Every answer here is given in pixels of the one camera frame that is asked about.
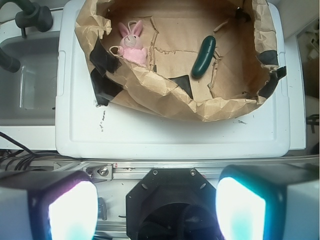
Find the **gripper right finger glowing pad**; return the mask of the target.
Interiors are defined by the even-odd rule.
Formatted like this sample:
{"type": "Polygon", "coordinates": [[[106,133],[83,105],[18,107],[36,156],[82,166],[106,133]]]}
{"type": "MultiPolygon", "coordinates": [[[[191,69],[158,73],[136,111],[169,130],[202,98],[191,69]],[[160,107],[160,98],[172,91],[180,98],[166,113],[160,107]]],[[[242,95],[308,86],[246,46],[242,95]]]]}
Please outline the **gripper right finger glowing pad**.
{"type": "Polygon", "coordinates": [[[227,240],[318,240],[320,167],[228,165],[219,177],[215,209],[227,240]]]}

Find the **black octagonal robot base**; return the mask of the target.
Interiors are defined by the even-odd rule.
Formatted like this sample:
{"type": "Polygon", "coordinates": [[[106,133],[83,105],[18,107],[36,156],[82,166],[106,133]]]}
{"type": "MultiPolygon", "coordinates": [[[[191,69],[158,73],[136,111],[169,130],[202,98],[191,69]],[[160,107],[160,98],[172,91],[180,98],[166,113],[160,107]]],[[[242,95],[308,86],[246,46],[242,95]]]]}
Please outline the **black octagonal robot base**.
{"type": "Polygon", "coordinates": [[[153,168],[126,195],[131,240],[222,240],[216,188],[195,168],[153,168]]]}

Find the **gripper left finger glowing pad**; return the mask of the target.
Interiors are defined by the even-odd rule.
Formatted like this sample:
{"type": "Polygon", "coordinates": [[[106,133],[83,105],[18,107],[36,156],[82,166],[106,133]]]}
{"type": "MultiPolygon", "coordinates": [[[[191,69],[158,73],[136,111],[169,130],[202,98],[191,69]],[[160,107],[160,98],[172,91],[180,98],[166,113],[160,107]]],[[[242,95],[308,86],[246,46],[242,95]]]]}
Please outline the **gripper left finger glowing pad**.
{"type": "Polygon", "coordinates": [[[91,240],[98,192],[83,171],[2,171],[2,240],[91,240]]]}

